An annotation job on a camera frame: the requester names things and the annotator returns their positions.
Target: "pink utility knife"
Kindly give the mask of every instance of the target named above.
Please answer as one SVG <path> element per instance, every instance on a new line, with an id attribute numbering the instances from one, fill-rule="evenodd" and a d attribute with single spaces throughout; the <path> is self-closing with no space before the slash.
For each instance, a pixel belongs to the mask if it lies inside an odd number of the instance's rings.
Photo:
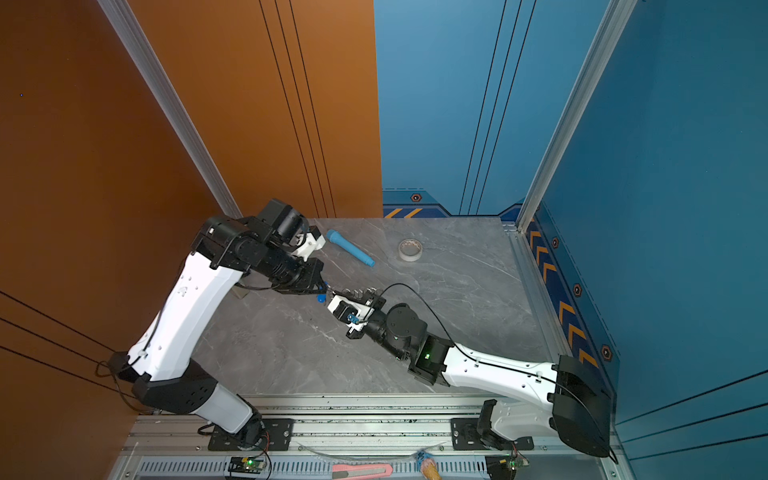
<path id="1" fill-rule="evenodd" d="M 332 480 L 366 480 L 367 478 L 389 477 L 392 466 L 386 463 L 369 463 L 368 465 L 334 465 L 331 473 Z"/>

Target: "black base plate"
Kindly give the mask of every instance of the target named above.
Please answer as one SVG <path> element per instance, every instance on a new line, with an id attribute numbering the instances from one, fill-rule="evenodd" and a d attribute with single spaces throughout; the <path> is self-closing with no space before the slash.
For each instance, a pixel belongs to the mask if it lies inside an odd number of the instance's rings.
<path id="1" fill-rule="evenodd" d="M 478 433 L 479 419 L 451 419 L 451 433 L 454 450 L 493 450 L 486 447 Z M 533 450 L 533 438 L 520 437 L 514 440 L 518 450 Z"/>
<path id="2" fill-rule="evenodd" d="M 290 439 L 293 436 L 293 419 L 264 419 L 264 426 L 270 434 L 270 452 L 285 452 L 290 444 Z M 248 452 L 260 452 L 266 443 L 266 438 L 261 439 L 259 443 L 248 450 Z M 214 428 L 214 433 L 210 437 L 208 442 L 209 452 L 242 452 L 237 448 L 237 442 L 220 429 L 218 426 Z"/>

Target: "robotic arm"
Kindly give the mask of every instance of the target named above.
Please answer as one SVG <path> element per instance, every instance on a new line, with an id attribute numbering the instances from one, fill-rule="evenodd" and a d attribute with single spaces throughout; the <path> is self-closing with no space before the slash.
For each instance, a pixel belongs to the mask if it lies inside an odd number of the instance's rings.
<path id="1" fill-rule="evenodd" d="M 310 254 L 325 239 L 301 214 L 271 200 L 255 217 L 210 218 L 200 229 L 161 311 L 128 352 L 115 353 L 110 370 L 132 382 L 145 405 L 196 414 L 229 432 L 244 450 L 263 437 L 261 415 L 191 359 L 192 350 L 229 289 L 251 270 L 283 294 L 328 293 L 327 307 L 349 326 L 346 336 L 369 336 L 409 372 L 434 385 L 471 386 L 518 402 L 488 400 L 477 434 L 489 447 L 509 450 L 522 436 L 559 436 L 580 452 L 608 456 L 612 398 L 578 361 L 558 365 L 505 359 L 476 352 L 427 332 L 407 304 L 387 313 L 373 290 L 359 296 L 329 291 L 323 263 Z"/>

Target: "gray marble tabletop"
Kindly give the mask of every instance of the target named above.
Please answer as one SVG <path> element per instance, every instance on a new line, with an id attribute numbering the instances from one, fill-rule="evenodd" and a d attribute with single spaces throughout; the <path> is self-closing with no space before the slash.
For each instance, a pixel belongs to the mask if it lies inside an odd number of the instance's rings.
<path id="1" fill-rule="evenodd" d="M 328 242 L 316 255 L 334 289 L 412 286 L 450 330 L 473 349 L 513 359 L 548 361 L 541 328 L 531 315 L 509 240 L 498 218 L 319 219 L 322 232 L 338 230 L 375 261 L 372 268 Z M 397 246 L 416 238 L 422 257 L 405 262 Z M 266 285 L 251 275 L 247 283 Z M 445 337 L 434 316 L 402 286 L 388 307 L 408 303 Z M 368 337 L 349 340 L 346 326 L 315 296 L 267 290 L 238 299 L 229 292 L 198 342 L 193 358 L 227 388 L 242 395 L 297 393 L 470 392 L 426 386 Z"/>

